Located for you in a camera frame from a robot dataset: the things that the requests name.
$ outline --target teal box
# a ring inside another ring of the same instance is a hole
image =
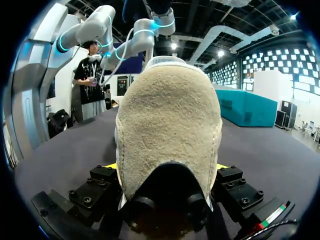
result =
[[[246,91],[216,89],[221,116],[240,127],[273,127],[278,103]]]

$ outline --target black mount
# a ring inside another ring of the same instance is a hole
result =
[[[50,239],[117,239],[123,221],[137,228],[135,219],[139,214],[159,206],[179,208],[196,232],[204,226],[208,231],[210,209],[193,178],[183,165],[165,164],[153,171],[133,198],[118,211],[123,192],[117,171],[98,165],[90,171],[90,177],[83,185],[70,189],[69,200],[52,190],[49,194],[38,193],[31,202],[34,215]],[[270,216],[272,222],[269,224],[283,220],[295,206],[276,197],[265,203],[264,192],[249,185],[243,172],[235,166],[217,171],[211,200],[222,203],[231,219],[241,225],[236,240],[265,227],[265,220]],[[93,230],[91,226],[101,219],[99,231]],[[271,234],[270,230],[259,239],[267,239]]]

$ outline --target ceiling duct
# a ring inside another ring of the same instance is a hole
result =
[[[223,5],[227,5],[234,8],[242,8],[244,6],[247,6],[251,0],[211,0],[213,2],[218,2]]]
[[[212,28],[210,28],[208,33],[205,35],[204,39],[199,44],[198,48],[194,51],[192,57],[188,61],[188,64],[194,65],[196,63],[196,61],[198,60],[198,58],[205,52],[205,50],[207,50],[207,48],[210,46],[210,44],[219,36],[220,33],[226,33],[226,34],[232,35],[238,39],[241,39],[242,40],[241,42],[239,42],[238,44],[236,44],[232,47],[235,50],[239,50],[239,49],[243,48],[244,46],[251,44],[252,41],[257,41],[258,39],[261,39],[265,36],[272,34],[272,30],[268,26],[268,27],[256,32],[255,34],[248,36],[248,35],[244,34],[243,32],[238,31],[236,29],[233,29],[229,26],[223,26],[223,25],[213,26]]]

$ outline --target cable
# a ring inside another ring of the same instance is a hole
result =
[[[260,234],[263,234],[264,232],[266,232],[266,231],[268,231],[270,229],[274,229],[276,227],[283,226],[283,225],[289,225],[289,224],[298,225],[299,223],[297,222],[296,219],[294,219],[294,220],[283,220],[283,221],[274,223],[274,224],[272,224],[270,226],[267,226],[266,228],[264,228],[264,229],[262,229],[262,230],[260,230],[258,232],[252,233],[251,235],[246,236],[246,237],[242,238],[241,240],[250,240],[250,239],[252,239],[252,238],[254,238],[254,237],[256,237],[256,236],[258,236]]]
[[[99,85],[101,87],[103,87],[104,85],[106,85],[106,83],[111,79],[111,77],[118,71],[118,68],[120,67],[121,63],[124,61],[125,59],[125,55],[127,53],[127,47],[128,47],[128,41],[129,41],[129,37],[131,35],[131,33],[134,31],[133,28],[130,29],[128,35],[126,36],[126,40],[125,40],[125,46],[124,46],[124,51],[123,51],[123,54],[121,56],[121,59],[120,61],[118,62],[117,66],[115,67],[115,69],[113,70],[113,72],[109,75],[108,79],[107,80],[104,80],[103,82],[102,81],[102,78],[104,77],[104,73],[105,73],[105,69],[102,70],[102,73],[101,73],[101,76],[100,76],[100,79],[99,79]]]

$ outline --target bolt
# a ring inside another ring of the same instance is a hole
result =
[[[88,197],[88,196],[84,197],[84,198],[83,198],[83,202],[84,202],[85,204],[91,203],[91,197]]]
[[[261,196],[261,197],[264,195],[264,191],[262,191],[262,190],[259,190],[259,191],[257,191],[256,193],[257,193],[259,196]]]
[[[227,184],[226,184],[226,188],[227,189],[232,189],[233,187],[234,187],[234,183],[233,182],[228,182]]]
[[[45,209],[41,209],[40,210],[40,214],[41,214],[42,217],[46,217],[48,215],[48,211],[45,210]]]
[[[49,203],[49,207],[51,209],[56,209],[57,208],[57,204],[54,201],[52,201],[52,202]]]
[[[106,185],[106,183],[105,183],[104,181],[99,182],[99,186],[100,186],[100,187],[103,187],[103,186],[105,186],[105,185]]]
[[[244,206],[248,205],[249,202],[250,202],[249,198],[247,198],[247,197],[241,198],[241,203],[242,203]]]
[[[76,195],[76,191],[75,191],[75,190],[70,190],[70,191],[69,191],[69,195],[71,195],[71,196]]]
[[[245,184],[246,182],[247,182],[247,181],[246,181],[245,178],[241,178],[241,179],[240,179],[240,183],[241,183],[241,184]]]

